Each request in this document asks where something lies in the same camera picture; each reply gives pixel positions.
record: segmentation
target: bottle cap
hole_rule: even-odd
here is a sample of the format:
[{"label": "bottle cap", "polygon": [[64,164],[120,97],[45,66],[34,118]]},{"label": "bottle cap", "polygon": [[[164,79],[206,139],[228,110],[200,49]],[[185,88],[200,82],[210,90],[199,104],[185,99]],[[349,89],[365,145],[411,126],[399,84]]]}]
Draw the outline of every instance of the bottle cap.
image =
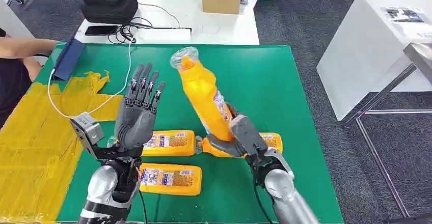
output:
[{"label": "bottle cap", "polygon": [[198,50],[194,47],[185,47],[171,56],[170,64],[179,71],[190,69],[198,60]]}]

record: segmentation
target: green table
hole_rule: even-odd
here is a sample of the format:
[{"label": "green table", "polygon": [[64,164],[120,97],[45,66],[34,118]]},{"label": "green table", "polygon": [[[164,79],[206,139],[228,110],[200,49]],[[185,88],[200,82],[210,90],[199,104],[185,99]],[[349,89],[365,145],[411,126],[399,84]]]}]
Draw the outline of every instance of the green table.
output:
[{"label": "green table", "polygon": [[[132,72],[138,63],[152,62],[167,82],[155,130],[188,129],[204,136],[205,130],[183,93],[177,71],[169,64],[182,45],[137,45],[132,47]],[[343,219],[309,114],[299,75],[288,46],[196,45],[203,65],[217,77],[225,100],[249,116],[262,132],[277,132],[284,143],[283,155],[295,174],[295,185],[323,223]],[[37,81],[46,83],[52,58]],[[110,72],[100,93],[113,94],[123,86],[128,66],[126,45],[87,45],[74,76],[86,71]],[[101,123],[105,139],[113,134],[114,122]],[[191,157],[147,157],[145,162],[191,164],[201,167],[201,193],[195,197],[146,193],[150,222],[266,222],[252,189],[252,175],[243,159],[216,158],[208,154]],[[58,221],[75,221],[87,195],[87,185],[98,162],[83,153],[79,159]],[[272,219],[272,205],[260,190]],[[128,221],[143,221],[143,208],[135,198]]]}]

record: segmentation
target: person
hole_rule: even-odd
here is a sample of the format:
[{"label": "person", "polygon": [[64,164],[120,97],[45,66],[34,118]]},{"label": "person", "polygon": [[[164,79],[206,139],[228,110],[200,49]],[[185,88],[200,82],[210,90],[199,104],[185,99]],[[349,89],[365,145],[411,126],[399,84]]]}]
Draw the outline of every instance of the person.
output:
[{"label": "person", "polygon": [[0,29],[0,129],[41,70],[34,56],[51,52],[56,44],[55,40],[10,37]]}]

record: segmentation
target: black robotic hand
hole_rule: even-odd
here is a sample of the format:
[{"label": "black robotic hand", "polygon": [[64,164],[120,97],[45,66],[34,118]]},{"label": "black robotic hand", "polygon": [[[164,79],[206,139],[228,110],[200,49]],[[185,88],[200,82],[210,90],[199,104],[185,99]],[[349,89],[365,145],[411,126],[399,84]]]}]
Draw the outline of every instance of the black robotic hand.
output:
[{"label": "black robotic hand", "polygon": [[153,136],[153,125],[160,95],[165,82],[161,81],[153,94],[159,72],[150,74],[152,64],[138,65],[128,85],[126,95],[120,102],[115,135],[125,150],[142,147]]}]

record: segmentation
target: person's arm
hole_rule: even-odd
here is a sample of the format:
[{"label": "person's arm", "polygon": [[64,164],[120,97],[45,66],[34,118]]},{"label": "person's arm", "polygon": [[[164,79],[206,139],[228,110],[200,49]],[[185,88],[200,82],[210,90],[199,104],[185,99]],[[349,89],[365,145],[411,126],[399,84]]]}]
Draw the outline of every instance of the person's arm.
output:
[{"label": "person's arm", "polygon": [[50,52],[57,41],[26,37],[0,37],[0,58],[23,59],[37,53]]}]

